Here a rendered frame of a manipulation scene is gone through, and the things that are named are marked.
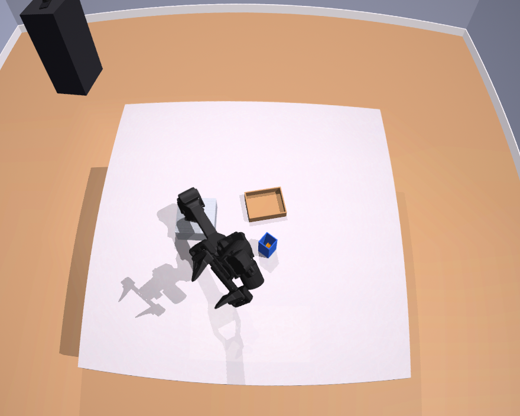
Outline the blue square cup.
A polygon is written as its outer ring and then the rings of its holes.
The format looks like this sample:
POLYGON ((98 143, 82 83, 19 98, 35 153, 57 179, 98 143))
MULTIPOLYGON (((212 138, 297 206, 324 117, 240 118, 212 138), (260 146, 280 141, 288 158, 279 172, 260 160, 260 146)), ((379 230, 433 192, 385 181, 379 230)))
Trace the blue square cup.
POLYGON ((278 240, 267 232, 258 242, 258 251, 269 258, 277 249, 277 242, 278 240), (270 248, 265 246, 267 243, 271 245, 270 248))

